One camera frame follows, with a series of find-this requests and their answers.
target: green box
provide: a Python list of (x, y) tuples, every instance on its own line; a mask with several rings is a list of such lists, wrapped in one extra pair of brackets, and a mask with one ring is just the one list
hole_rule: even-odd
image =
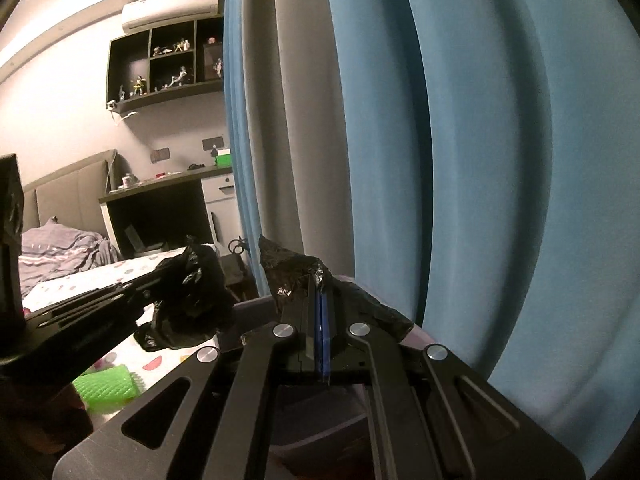
[(216, 156), (217, 166), (231, 166), (231, 153)]

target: gray headboard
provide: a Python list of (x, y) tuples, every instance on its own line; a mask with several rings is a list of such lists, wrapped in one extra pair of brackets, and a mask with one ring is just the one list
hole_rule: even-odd
[(96, 153), (24, 186), (22, 231), (57, 216), (61, 224), (106, 236), (98, 198), (118, 187), (117, 157), (117, 150)]

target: white cabinet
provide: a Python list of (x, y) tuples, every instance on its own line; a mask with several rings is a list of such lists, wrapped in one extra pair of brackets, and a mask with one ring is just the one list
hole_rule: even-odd
[(201, 183), (211, 234), (220, 255), (229, 254), (229, 242), (244, 236), (233, 174), (203, 178)]

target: silver bolt head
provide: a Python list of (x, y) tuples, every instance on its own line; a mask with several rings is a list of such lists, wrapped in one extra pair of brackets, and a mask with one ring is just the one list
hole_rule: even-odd
[(447, 358), (449, 352), (442, 345), (430, 345), (427, 348), (427, 355), (429, 359), (433, 359), (434, 361), (442, 361)]
[(201, 363), (210, 363), (215, 361), (218, 358), (218, 355), (218, 349), (215, 348), (215, 346), (203, 346), (198, 350), (196, 357)]
[(280, 323), (273, 327), (273, 335), (276, 337), (289, 337), (293, 334), (293, 327), (286, 323)]
[(371, 327), (366, 323), (354, 323), (349, 327), (349, 332), (355, 336), (363, 337), (371, 332)]

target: bed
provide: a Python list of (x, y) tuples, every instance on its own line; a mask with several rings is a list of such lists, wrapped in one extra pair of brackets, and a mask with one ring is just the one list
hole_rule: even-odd
[(39, 282), (116, 262), (98, 199), (119, 182), (116, 150), (79, 160), (24, 186), (22, 296)]
[[(126, 261), (118, 261), (120, 258), (116, 254), (110, 261), (108, 253), (112, 248), (98, 198), (107, 190), (117, 188), (121, 181), (121, 166), (117, 151), (107, 150), (23, 187), (23, 254), (19, 268), (20, 285), (26, 292), (22, 300), (25, 314), (88, 290), (129, 281), (151, 271), (162, 259), (184, 250)], [(147, 322), (151, 315), (152, 306), (148, 306), (138, 323)], [(211, 344), (217, 343), (211, 340), (193, 349), (148, 353), (130, 336), (105, 355), (96, 367), (124, 364), (142, 392), (194, 350)], [(90, 413), (94, 427), (118, 409), (115, 406), (107, 413)]]

